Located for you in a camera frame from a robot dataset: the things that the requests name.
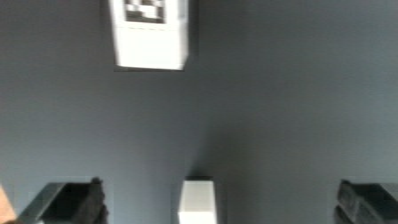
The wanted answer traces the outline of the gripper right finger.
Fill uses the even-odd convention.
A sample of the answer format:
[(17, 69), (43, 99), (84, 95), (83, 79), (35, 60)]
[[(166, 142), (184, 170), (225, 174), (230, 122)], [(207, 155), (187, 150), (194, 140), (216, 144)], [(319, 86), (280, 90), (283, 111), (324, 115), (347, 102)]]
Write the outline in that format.
[(342, 181), (335, 224), (398, 224), (398, 183)]

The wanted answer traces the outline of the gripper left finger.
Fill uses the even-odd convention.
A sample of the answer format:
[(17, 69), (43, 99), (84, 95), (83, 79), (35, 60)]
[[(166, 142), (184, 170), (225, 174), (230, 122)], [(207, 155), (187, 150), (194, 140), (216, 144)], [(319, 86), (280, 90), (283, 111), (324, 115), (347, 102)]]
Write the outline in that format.
[(19, 224), (109, 224), (104, 180), (51, 182), (19, 216)]

